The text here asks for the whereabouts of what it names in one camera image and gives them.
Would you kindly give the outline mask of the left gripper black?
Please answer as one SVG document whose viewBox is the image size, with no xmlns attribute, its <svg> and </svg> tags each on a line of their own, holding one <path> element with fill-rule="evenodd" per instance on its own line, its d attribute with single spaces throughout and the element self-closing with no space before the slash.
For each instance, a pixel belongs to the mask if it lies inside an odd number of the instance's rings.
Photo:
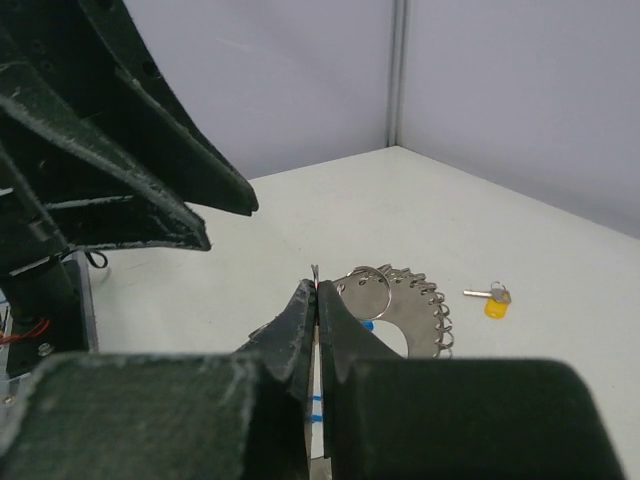
<svg viewBox="0 0 640 480">
<path fill-rule="evenodd" d="M 245 216 L 259 208 L 125 3 L 3 2 L 2 273 L 80 249 L 210 250 L 203 220 L 177 195 Z"/>
</svg>

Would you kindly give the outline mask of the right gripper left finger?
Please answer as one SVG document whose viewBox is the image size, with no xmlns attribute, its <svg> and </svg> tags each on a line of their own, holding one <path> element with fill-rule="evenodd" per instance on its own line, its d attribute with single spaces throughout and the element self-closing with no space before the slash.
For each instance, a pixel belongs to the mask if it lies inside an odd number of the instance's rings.
<svg viewBox="0 0 640 480">
<path fill-rule="evenodd" d="M 230 354 L 58 354 L 1 434 L 5 479 L 305 479 L 317 294 Z"/>
</svg>

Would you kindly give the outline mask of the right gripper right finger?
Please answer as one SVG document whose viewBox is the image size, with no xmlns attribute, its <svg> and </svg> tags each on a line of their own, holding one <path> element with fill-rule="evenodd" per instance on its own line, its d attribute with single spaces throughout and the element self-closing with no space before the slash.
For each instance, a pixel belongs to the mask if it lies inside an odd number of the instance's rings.
<svg viewBox="0 0 640 480">
<path fill-rule="evenodd" d="M 336 479 L 620 479 L 591 394 L 547 359 L 406 359 L 317 289 Z"/>
</svg>

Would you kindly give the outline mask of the metal disc with keyrings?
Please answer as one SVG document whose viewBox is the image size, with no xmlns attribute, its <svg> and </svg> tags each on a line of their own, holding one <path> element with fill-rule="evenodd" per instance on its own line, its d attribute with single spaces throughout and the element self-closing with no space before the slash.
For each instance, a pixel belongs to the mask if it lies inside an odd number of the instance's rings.
<svg viewBox="0 0 640 480">
<path fill-rule="evenodd" d="M 454 337 L 450 310 L 444 294 L 425 274 L 389 264 L 360 266 L 333 284 L 361 324 L 372 321 L 379 328 L 387 324 L 397 327 L 409 357 L 437 359 L 451 354 Z"/>
</svg>

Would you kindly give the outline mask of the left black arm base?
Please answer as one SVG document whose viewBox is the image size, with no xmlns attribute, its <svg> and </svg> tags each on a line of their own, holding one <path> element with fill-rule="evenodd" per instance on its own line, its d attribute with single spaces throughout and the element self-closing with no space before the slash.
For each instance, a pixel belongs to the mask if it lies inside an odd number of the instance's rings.
<svg viewBox="0 0 640 480">
<path fill-rule="evenodd" d="M 89 253 L 49 258 L 1 277 L 1 375 L 17 380 L 55 353 L 98 350 Z"/>
</svg>

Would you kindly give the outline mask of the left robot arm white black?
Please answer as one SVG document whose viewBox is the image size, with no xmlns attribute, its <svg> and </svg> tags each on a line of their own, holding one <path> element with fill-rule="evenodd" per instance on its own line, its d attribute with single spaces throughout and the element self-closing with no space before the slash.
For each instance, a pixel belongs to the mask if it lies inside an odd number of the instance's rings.
<svg viewBox="0 0 640 480">
<path fill-rule="evenodd" d="M 1 287 L 50 318 L 77 251 L 207 251 L 195 205 L 249 216 L 248 181 L 200 132 L 121 1 L 1 5 Z"/>
</svg>

